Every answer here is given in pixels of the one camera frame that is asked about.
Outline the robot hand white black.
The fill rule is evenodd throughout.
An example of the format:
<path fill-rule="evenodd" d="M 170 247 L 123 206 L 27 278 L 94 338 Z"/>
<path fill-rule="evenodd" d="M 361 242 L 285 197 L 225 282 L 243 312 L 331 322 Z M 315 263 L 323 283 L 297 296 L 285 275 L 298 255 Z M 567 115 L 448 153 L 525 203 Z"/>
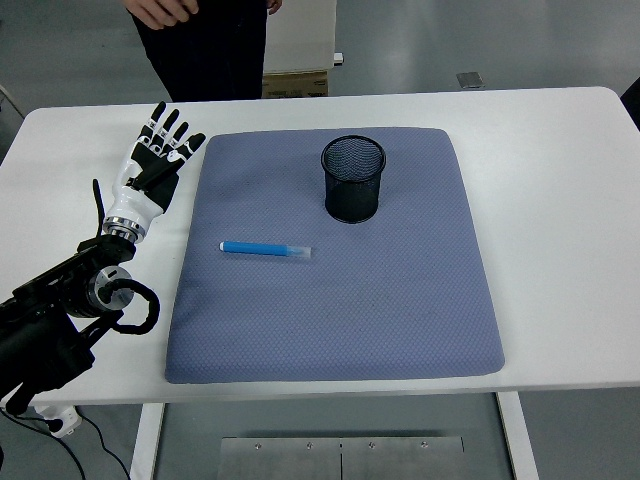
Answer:
<path fill-rule="evenodd" d="M 189 124 L 177 124 L 180 112 L 158 103 L 123 159 L 113 184 L 109 217 L 136 224 L 149 222 L 168 209 L 179 182 L 179 170 L 203 145 L 206 136 L 185 134 Z"/>

